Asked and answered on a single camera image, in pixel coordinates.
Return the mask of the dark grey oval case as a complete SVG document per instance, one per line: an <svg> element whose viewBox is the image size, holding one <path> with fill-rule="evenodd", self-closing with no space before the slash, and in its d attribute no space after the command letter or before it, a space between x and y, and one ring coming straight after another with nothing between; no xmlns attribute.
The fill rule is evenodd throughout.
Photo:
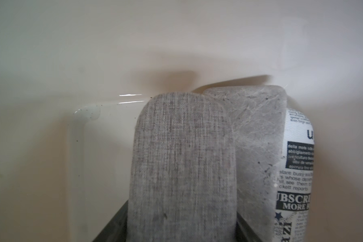
<svg viewBox="0 0 363 242"><path fill-rule="evenodd" d="M224 107L195 93L153 97L135 128L129 242L232 242L233 131Z"/></svg>

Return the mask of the grey rectangular fabric case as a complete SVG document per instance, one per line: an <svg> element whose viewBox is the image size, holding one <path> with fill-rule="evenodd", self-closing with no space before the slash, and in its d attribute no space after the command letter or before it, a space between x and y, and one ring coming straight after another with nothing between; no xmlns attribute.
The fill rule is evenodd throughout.
<svg viewBox="0 0 363 242"><path fill-rule="evenodd" d="M205 90L232 122L237 163L237 212L263 242L273 240L287 95L279 86Z"/></svg>

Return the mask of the newspaper print case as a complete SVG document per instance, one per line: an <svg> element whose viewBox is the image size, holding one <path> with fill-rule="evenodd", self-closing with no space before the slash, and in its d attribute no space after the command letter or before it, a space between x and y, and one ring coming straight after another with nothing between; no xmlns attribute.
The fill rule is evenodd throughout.
<svg viewBox="0 0 363 242"><path fill-rule="evenodd" d="M308 222L314 170L314 130L300 111L287 109L273 241L302 242Z"/></svg>

